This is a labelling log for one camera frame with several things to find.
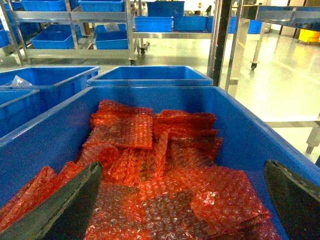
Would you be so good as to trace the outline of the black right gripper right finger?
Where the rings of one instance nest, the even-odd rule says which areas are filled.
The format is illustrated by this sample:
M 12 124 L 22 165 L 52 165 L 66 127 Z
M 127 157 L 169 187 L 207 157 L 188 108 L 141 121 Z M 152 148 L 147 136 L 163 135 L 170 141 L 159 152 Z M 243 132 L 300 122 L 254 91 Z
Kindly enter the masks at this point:
M 290 240 L 320 238 L 320 188 L 275 160 L 264 164 L 266 188 Z

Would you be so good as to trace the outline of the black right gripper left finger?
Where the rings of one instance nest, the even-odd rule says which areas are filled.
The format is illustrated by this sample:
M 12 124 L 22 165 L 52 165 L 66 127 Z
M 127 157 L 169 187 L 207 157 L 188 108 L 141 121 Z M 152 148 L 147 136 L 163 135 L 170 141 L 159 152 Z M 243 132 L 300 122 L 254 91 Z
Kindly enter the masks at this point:
M 0 234 L 2 240 L 82 240 L 86 236 L 103 167 L 92 162 L 43 203 Z

